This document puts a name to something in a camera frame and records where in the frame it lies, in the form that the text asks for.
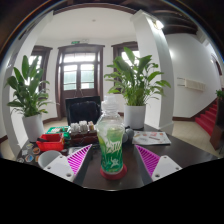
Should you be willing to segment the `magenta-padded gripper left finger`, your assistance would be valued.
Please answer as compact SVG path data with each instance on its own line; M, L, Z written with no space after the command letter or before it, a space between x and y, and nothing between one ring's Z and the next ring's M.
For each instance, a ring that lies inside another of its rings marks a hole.
M87 145L68 156L58 156L44 170L81 186L91 157L92 145Z

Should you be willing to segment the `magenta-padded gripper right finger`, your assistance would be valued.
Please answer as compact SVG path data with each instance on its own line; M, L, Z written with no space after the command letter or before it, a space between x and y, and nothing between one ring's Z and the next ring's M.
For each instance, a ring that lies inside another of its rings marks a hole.
M139 145L134 146L134 151L144 185L181 170L168 155L158 156Z

